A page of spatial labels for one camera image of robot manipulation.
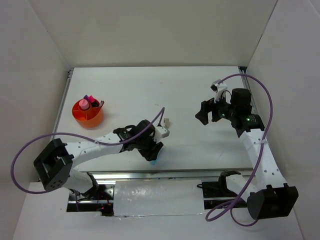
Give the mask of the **light blue highlighter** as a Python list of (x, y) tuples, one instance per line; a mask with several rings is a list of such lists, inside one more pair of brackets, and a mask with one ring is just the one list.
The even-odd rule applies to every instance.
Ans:
[(158, 152), (157, 157), (155, 160), (150, 161), (150, 164), (152, 166), (155, 166), (157, 164), (157, 162), (161, 159), (162, 153), (164, 151), (164, 148), (161, 148), (161, 150)]

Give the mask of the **pink highlighter black cap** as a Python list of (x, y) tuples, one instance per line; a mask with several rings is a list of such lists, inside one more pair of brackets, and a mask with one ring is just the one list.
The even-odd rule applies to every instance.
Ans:
[(93, 108), (97, 108), (100, 105), (100, 102), (96, 100), (92, 95), (90, 95), (87, 99)]

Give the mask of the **purple marker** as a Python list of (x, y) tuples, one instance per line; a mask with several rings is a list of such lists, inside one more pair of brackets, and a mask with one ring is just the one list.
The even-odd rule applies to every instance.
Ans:
[(89, 99), (89, 97), (88, 97), (87, 95), (85, 95), (85, 96), (83, 97), (83, 99), (85, 99), (87, 102), (90, 101), (90, 99)]

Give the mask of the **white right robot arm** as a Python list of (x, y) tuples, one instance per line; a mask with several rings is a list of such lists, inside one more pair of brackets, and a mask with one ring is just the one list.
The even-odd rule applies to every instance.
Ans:
[(227, 101), (227, 87), (213, 86), (212, 89), (215, 97), (203, 101), (195, 117), (203, 125), (209, 123), (209, 114), (212, 114), (212, 122), (230, 121), (253, 167), (248, 178), (237, 171), (220, 174), (220, 194), (236, 195), (234, 200), (221, 204), (221, 207), (232, 210), (239, 201), (244, 201), (249, 215), (255, 221), (287, 217), (299, 193), (295, 186), (289, 186), (276, 164), (265, 138), (267, 131), (263, 121), (252, 112), (251, 92), (245, 88), (235, 88)]

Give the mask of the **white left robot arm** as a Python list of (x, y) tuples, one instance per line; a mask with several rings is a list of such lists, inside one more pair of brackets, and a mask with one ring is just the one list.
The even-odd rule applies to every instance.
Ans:
[(138, 150), (148, 162), (156, 161), (164, 146), (161, 139), (169, 134), (167, 128), (142, 120), (137, 125), (117, 128), (93, 140), (64, 143), (56, 138), (49, 142), (33, 165), (45, 191), (51, 192), (64, 187), (76, 190), (86, 199), (92, 200), (99, 193), (97, 181), (91, 173), (78, 171), (78, 165), (102, 156), (132, 150)]

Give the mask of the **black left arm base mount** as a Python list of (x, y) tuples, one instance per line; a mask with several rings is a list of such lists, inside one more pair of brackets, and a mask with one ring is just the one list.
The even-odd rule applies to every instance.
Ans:
[(85, 191), (79, 191), (78, 189), (72, 189), (73, 193), (78, 196), (81, 195), (85, 200), (107, 200), (111, 199), (109, 193), (106, 191), (105, 185), (100, 185), (97, 183), (96, 179), (91, 173), (86, 173), (89, 177), (90, 188), (85, 188)]

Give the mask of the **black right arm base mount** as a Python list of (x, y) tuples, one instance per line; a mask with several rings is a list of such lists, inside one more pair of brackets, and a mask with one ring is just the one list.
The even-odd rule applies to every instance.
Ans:
[(240, 175), (239, 171), (223, 171), (217, 181), (202, 182), (197, 185), (198, 188), (202, 189), (204, 198), (220, 198), (220, 197), (236, 197), (235, 192), (230, 191), (227, 188), (226, 177), (233, 175)]

